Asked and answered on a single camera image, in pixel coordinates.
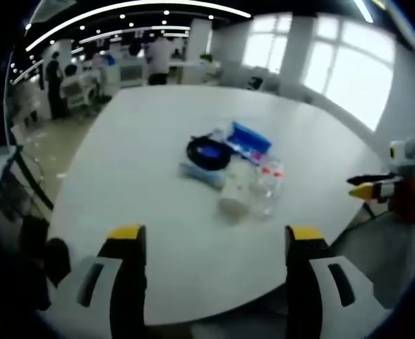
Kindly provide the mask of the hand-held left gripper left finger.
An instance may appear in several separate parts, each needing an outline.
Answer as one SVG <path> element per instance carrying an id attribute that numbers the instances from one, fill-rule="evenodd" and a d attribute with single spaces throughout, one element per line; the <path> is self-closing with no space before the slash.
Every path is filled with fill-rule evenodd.
<path id="1" fill-rule="evenodd" d="M 111 231 L 59 283 L 50 324 L 61 338 L 145 338 L 146 229 Z"/>

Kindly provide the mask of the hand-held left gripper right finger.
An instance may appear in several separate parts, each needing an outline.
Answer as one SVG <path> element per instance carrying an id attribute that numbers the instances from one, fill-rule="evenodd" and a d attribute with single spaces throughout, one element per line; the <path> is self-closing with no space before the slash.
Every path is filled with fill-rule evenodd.
<path id="1" fill-rule="evenodd" d="M 288 338 L 367 338 L 380 324 L 374 285 L 314 227 L 285 229 Z"/>

